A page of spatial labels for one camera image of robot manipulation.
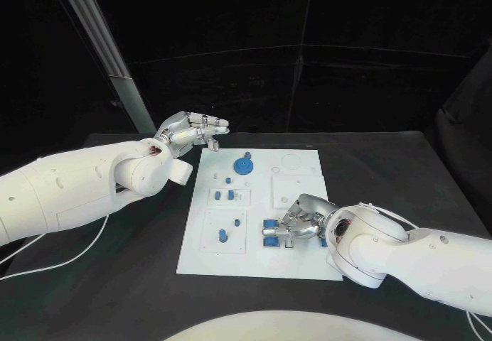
white plastic panel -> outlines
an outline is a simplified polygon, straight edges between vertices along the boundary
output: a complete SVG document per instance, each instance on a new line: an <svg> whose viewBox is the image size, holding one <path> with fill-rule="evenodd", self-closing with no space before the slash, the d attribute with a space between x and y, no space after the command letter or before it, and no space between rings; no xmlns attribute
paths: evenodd
<svg viewBox="0 0 492 341"><path fill-rule="evenodd" d="M275 175L275 208L288 210L299 196L306 193L306 188L311 189L308 194L315 197L328 197L324 176Z"/></svg>
<svg viewBox="0 0 492 341"><path fill-rule="evenodd" d="M223 243L218 231L226 230L229 240ZM220 254L244 254L247 252L247 211L208 210L205 214L201 238L201 251Z"/></svg>
<svg viewBox="0 0 492 341"><path fill-rule="evenodd" d="M233 164L252 152L253 172L247 175L236 173ZM293 187L278 189L276 183L301 179L296 192ZM221 191L221 200L216 200L216 191ZM243 195L242 200L233 204L229 201L229 190ZM252 276L276 278L305 278L324 280L343 280L343 275L327 262L328 248L321 246L321 239L295 239L293 249L285 248L285 239L281 238L281 247L265 247L263 226L266 219L281 220L288 208L299 197L309 193L328 199L321 172L318 151L283 149L221 149L218 153L203 150L201 165L198 168L192 205L187 223L182 253L180 255L178 274L204 274L217 276ZM289 197L286 208L275 207L275 197ZM208 218L208 212L223 211L229 228L234 226L233 216L239 212L247 215L244 230L244 246L242 238L221 244L218 241L218 227L208 230L210 226L226 226L220 223L223 218Z"/></svg>

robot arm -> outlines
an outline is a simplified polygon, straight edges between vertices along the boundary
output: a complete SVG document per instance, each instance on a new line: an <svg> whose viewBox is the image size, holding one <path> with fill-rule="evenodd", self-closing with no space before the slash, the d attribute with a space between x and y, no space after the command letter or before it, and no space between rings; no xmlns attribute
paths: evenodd
<svg viewBox="0 0 492 341"><path fill-rule="evenodd" d="M40 158L0 177L0 246L71 229L162 190L168 179L187 184L192 166L177 159L194 144L218 151L214 134L229 122L180 112L156 136Z"/></svg>
<svg viewBox="0 0 492 341"><path fill-rule="evenodd" d="M330 240L328 263L358 284L379 288L389 274L425 298L492 315L491 240L435 229L407 232L373 205L338 208L302 194L283 224L308 222L311 236Z"/></svg>

black backdrop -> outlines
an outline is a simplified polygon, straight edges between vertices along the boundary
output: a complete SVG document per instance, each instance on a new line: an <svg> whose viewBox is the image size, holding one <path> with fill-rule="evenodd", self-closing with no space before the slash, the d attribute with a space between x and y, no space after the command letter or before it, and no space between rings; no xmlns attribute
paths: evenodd
<svg viewBox="0 0 492 341"><path fill-rule="evenodd" d="M492 30L485 0L100 5L156 124L233 131L423 130Z"/></svg>

blue button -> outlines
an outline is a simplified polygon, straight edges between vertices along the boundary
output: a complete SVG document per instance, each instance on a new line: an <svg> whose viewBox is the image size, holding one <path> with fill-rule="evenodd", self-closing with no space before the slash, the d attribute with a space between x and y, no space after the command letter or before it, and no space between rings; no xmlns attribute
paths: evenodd
<svg viewBox="0 0 492 341"><path fill-rule="evenodd" d="M240 175L246 175L250 174L253 171L253 161L252 161L252 153L247 152L244 154L243 158L239 158L239 160L236 160L234 162L234 171L240 174Z"/></svg>
<svg viewBox="0 0 492 341"><path fill-rule="evenodd" d="M265 247L278 247L279 237L265 237Z"/></svg>
<svg viewBox="0 0 492 341"><path fill-rule="evenodd" d="M218 240L221 241L221 243L226 243L229 241L229 235L226 234L224 229L218 231Z"/></svg>
<svg viewBox="0 0 492 341"><path fill-rule="evenodd" d="M279 226L279 221L276 219L266 219L265 220L265 228L266 229L273 229L278 226Z"/></svg>

